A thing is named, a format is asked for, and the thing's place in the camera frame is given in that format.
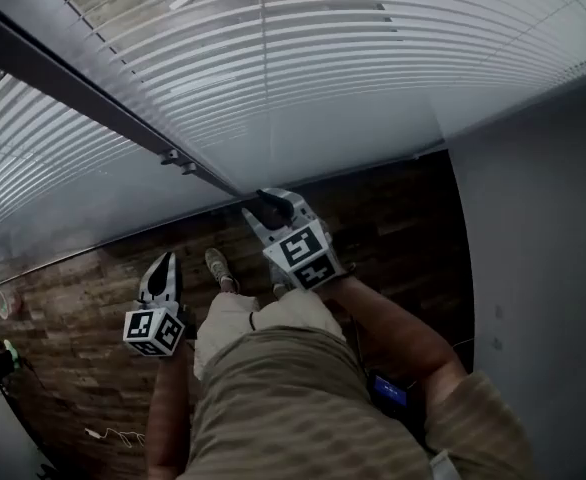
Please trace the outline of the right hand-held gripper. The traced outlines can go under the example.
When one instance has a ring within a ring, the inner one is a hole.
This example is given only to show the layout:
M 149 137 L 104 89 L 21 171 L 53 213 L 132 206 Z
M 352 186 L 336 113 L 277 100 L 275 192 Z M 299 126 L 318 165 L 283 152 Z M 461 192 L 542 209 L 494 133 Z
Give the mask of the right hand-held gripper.
M 315 290 L 345 274 L 337 258 L 330 234 L 322 221 L 308 208 L 296 212 L 298 194 L 281 188 L 263 188 L 258 197 L 271 208 L 242 209 L 242 215 L 258 240 L 263 254 L 293 284 L 302 290 Z M 284 219 L 295 219 L 284 231 Z

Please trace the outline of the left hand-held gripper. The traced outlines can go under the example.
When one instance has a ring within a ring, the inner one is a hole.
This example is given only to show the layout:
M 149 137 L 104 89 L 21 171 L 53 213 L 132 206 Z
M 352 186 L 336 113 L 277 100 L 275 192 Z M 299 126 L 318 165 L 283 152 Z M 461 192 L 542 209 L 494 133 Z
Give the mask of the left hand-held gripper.
M 174 253 L 164 253 L 147 269 L 138 299 L 148 303 L 125 314 L 122 340 L 129 348 L 145 357 L 174 354 L 185 330 L 178 318 L 181 283 L 181 267 Z

